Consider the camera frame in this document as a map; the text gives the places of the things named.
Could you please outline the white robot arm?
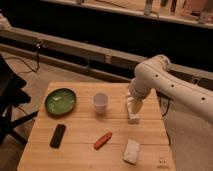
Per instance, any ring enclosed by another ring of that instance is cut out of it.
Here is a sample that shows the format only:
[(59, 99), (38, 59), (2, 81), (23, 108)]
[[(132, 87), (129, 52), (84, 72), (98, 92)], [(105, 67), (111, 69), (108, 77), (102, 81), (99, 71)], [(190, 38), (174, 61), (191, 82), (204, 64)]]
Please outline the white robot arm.
[(143, 100), (154, 88), (213, 124), (213, 92), (169, 74), (170, 65), (165, 55), (156, 55), (138, 64), (129, 84), (131, 96)]

